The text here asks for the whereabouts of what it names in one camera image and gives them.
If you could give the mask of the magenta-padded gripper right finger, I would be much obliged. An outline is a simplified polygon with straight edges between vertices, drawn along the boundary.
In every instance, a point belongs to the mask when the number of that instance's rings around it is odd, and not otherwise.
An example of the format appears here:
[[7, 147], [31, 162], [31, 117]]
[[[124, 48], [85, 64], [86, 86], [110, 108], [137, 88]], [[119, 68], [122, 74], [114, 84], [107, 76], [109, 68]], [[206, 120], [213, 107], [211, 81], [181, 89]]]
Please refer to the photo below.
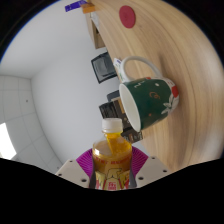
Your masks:
[[171, 171], [156, 156], [149, 157], [140, 149], [132, 147], [130, 187], [146, 186], [170, 173]]

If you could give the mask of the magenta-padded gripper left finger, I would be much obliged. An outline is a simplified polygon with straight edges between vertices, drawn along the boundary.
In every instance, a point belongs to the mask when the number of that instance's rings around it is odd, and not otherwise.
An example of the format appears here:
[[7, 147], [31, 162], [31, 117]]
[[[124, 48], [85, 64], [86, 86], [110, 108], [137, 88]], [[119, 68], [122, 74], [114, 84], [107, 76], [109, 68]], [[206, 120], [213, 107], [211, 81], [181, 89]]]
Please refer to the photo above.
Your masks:
[[67, 160], [56, 172], [56, 176], [84, 188], [94, 188], [95, 173], [92, 150], [87, 150], [77, 159]]

